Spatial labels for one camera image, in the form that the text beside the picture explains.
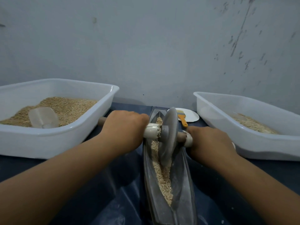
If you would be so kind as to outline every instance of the hand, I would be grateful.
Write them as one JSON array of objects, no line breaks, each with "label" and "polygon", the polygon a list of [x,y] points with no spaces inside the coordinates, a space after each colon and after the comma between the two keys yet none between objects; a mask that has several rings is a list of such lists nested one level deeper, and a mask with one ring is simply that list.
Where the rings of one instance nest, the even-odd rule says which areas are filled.
[{"label": "hand", "polygon": [[221,162],[238,156],[227,133],[219,129],[189,126],[187,132],[193,137],[189,156],[207,167],[216,169]]},{"label": "hand", "polygon": [[108,147],[113,148],[116,156],[120,156],[140,146],[148,123],[147,114],[115,110],[108,115],[97,137]]}]

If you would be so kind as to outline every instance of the crushed grain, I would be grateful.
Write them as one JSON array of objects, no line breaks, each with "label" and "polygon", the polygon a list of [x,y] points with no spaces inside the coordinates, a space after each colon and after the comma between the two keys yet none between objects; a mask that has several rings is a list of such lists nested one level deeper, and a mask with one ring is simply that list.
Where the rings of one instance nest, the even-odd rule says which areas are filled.
[{"label": "crushed grain", "polygon": [[0,121],[0,124],[32,127],[28,112],[38,107],[50,107],[58,116],[59,126],[64,126],[76,121],[96,103],[96,100],[49,97],[36,106],[26,106],[20,109],[14,116]]},{"label": "crushed grain", "polygon": [[[158,117],[156,120],[157,124],[162,125],[163,120],[161,117]],[[172,188],[171,188],[171,180],[170,180],[170,169],[172,160],[169,161],[169,164],[166,167],[163,167],[158,159],[158,141],[153,140],[151,144],[151,154],[152,154],[152,164],[156,173],[156,177],[158,180],[158,185],[160,191],[163,194],[163,197],[167,201],[168,205],[171,206],[173,200]]]},{"label": "crushed grain", "polygon": [[268,133],[268,134],[278,134],[278,132],[276,132],[275,130],[269,128],[268,126],[256,121],[255,119],[245,116],[243,114],[239,114],[243,117],[245,117],[247,120],[239,120],[234,118],[234,120],[236,120],[238,123],[240,123],[241,125],[250,128],[254,131],[260,132],[260,133]]}]

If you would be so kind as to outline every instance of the person's left arm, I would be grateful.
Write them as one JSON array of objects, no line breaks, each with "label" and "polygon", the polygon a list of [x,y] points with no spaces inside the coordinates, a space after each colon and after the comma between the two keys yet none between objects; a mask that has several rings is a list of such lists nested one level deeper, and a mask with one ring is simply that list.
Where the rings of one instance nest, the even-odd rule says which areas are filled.
[{"label": "person's left arm", "polygon": [[101,133],[0,183],[0,224],[48,224],[88,180],[143,140],[149,117],[113,111]]}]

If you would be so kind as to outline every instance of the table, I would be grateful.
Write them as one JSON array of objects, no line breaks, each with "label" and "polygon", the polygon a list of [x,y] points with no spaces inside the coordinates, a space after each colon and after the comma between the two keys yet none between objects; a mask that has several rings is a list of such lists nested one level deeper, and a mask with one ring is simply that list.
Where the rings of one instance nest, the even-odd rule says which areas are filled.
[{"label": "table", "polygon": [[[142,105],[112,103],[113,110],[150,114]],[[200,119],[191,123],[206,126]],[[101,131],[96,127],[87,140]],[[194,183],[198,224],[264,224],[250,205],[216,172],[193,161],[188,163]],[[44,160],[0,156],[0,181]],[[300,162],[250,160],[278,181],[300,194]],[[51,224],[152,224],[146,209],[142,146],[115,159],[84,185],[60,210]]]}]

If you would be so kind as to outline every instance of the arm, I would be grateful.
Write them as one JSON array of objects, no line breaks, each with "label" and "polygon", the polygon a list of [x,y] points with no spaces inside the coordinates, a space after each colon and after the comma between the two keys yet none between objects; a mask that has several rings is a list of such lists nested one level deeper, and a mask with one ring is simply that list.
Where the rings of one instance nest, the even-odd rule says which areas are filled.
[{"label": "arm", "polygon": [[0,224],[47,224],[72,195],[114,158],[136,149],[148,115],[112,112],[101,133],[0,183]]},{"label": "arm", "polygon": [[225,132],[189,127],[190,156],[221,174],[267,224],[299,224],[300,196],[239,156]]}]

